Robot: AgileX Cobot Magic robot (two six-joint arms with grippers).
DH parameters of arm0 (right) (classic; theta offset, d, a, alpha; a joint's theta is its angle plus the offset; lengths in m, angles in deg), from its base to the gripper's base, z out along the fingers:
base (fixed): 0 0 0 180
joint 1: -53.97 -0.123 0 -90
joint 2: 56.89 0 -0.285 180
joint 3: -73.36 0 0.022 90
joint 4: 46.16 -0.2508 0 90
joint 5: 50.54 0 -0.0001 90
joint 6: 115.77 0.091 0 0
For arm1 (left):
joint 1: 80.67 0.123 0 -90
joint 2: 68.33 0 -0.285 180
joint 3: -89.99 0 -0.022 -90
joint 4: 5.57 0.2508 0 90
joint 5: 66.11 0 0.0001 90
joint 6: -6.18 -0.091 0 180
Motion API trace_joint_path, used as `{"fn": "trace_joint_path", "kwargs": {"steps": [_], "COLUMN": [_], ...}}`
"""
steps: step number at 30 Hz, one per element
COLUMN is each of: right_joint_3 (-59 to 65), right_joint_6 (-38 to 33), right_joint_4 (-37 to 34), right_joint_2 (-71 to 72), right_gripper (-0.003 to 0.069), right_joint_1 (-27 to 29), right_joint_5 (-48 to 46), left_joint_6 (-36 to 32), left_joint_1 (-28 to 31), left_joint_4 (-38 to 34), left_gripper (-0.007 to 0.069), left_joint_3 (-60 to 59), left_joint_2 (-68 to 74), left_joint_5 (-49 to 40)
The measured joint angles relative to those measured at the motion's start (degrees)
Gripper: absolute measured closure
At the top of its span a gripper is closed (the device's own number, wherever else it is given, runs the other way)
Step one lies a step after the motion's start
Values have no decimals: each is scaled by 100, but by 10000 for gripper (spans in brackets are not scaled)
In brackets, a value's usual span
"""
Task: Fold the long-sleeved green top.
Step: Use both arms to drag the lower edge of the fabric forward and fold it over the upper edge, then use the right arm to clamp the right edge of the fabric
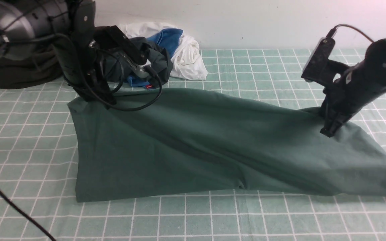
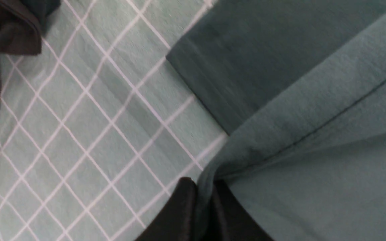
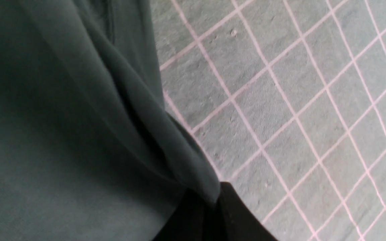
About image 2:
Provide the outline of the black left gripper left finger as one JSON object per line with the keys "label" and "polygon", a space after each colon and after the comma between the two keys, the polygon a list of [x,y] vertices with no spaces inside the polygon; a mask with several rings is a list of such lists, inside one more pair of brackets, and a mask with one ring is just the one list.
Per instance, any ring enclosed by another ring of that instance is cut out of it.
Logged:
{"label": "black left gripper left finger", "polygon": [[136,238],[137,241],[191,241],[197,187],[182,177],[158,215]]}

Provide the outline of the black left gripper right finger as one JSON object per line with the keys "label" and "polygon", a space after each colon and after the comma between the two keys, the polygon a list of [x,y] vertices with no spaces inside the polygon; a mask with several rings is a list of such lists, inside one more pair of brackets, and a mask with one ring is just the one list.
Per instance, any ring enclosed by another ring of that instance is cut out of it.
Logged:
{"label": "black left gripper right finger", "polygon": [[213,184],[210,200],[211,241],[272,241],[252,219],[223,180]]}

